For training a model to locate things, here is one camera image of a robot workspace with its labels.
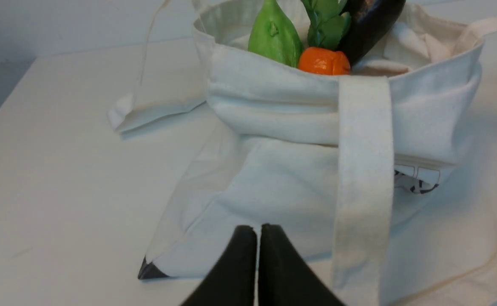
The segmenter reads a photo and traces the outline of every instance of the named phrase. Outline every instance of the white table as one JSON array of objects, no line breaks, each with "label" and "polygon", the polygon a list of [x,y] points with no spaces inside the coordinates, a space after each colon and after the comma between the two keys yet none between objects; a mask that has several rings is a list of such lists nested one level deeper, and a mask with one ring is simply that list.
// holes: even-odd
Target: white table
[{"label": "white table", "polygon": [[[437,4],[429,12],[469,22],[497,16],[497,1]],[[113,133],[106,111],[131,91],[139,56],[136,46],[37,59],[1,107],[0,306],[176,306],[199,284],[200,279],[136,278],[167,199],[213,116],[202,106],[128,137]],[[481,61],[484,76],[473,112],[497,125],[497,34],[488,39]],[[156,89],[167,97],[180,88],[167,72],[196,65],[197,58],[192,41],[179,40],[152,45],[149,62],[148,75],[159,79]],[[437,199],[468,200],[449,191],[444,188]],[[415,217],[418,223],[393,235],[431,245],[430,238],[412,232],[443,209],[447,206],[428,207]],[[485,226],[493,225],[482,224],[481,232]],[[466,245],[473,247],[472,256],[461,263],[447,258],[446,250],[435,258],[451,261],[451,275],[488,259],[480,244]],[[392,252],[392,257],[387,269],[424,255]],[[311,266],[326,278],[326,263]],[[409,279],[415,272],[398,277]],[[387,285],[389,298],[430,284],[410,283]]]}]

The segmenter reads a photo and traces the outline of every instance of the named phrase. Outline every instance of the white wall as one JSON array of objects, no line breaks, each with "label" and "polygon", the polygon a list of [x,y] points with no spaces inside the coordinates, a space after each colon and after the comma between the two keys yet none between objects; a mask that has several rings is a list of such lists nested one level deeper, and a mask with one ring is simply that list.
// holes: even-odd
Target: white wall
[{"label": "white wall", "polygon": [[[141,43],[162,0],[0,0],[0,62]],[[160,14],[153,40],[190,35],[190,0]]]}]

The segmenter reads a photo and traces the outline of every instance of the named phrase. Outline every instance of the toy vegetable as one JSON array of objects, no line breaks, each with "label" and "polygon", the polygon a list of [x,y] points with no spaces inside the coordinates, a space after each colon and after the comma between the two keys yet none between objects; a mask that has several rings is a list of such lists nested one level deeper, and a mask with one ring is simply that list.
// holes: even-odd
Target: toy vegetable
[{"label": "toy vegetable", "polygon": [[351,66],[341,51],[310,47],[301,54],[298,68],[319,75],[348,75]]},{"label": "toy vegetable", "polygon": [[248,51],[297,67],[303,49],[293,23],[284,14],[277,0],[264,0],[264,6],[252,26]]},{"label": "toy vegetable", "polygon": [[348,0],[344,11],[352,16],[349,32],[338,48],[355,64],[390,31],[406,0]]},{"label": "toy vegetable", "polygon": [[309,46],[328,50],[337,49],[351,23],[348,12],[341,14],[347,0],[301,0],[301,2],[311,21],[307,35]]}]

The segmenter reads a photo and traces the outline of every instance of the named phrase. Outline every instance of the orange toy vegetable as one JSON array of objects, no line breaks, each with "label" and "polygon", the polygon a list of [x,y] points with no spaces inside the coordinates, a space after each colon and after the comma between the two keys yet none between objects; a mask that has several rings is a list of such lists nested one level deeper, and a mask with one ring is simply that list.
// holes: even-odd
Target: orange toy vegetable
[{"label": "orange toy vegetable", "polygon": [[307,48],[299,58],[297,68],[319,75],[349,75],[349,59],[341,51],[324,48]]}]

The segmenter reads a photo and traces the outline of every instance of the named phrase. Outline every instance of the printed design on bag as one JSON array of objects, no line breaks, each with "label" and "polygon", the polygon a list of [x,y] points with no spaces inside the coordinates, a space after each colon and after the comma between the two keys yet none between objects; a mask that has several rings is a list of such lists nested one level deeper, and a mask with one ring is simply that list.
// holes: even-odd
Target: printed design on bag
[{"label": "printed design on bag", "polygon": [[[394,188],[404,188],[412,193],[416,194],[426,194],[435,190],[439,186],[440,171],[424,168],[424,167],[413,167],[409,165],[394,165],[396,169],[406,170],[408,174],[394,170]],[[433,182],[426,182],[419,178],[424,177],[425,179]]]}]

